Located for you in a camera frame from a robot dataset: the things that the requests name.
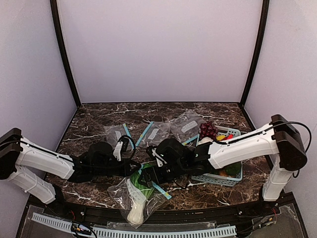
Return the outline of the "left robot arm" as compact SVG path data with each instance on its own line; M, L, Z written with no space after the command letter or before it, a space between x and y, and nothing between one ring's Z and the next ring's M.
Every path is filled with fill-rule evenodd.
M135 149L129 157L124 156L128 143L132 142L131 137L123 135L115 147L104 141L93 143L88 151L76 157L41 147L22 136L20 129L13 128L0 138L0 178L44 204L62 202L60 188L42 180L29 168L74 183L89 182L95 177L128 177L141 166L133 160Z

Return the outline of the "green white bok choy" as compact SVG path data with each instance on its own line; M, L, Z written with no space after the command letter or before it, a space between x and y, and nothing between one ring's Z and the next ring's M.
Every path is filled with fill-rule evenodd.
M143 168L151 167L150 164L143 164L141 168L133 173L127 180L126 185L132 199L131 210L127 221L135 226L140 226L144 222L144 208L149 198L154 192L154 187L146 187L138 183L138 178Z

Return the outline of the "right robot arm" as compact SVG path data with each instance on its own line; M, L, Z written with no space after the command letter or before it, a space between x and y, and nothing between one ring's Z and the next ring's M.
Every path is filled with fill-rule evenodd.
M261 194L263 201L274 202L292 174L308 161L301 135L294 127L296 124L282 115L273 115L270 123L257 130L225 141L206 141L195 150L174 138L165 139L147 149L157 165L143 168L138 182L152 187L181 175L199 176L251 158L273 155L275 163Z

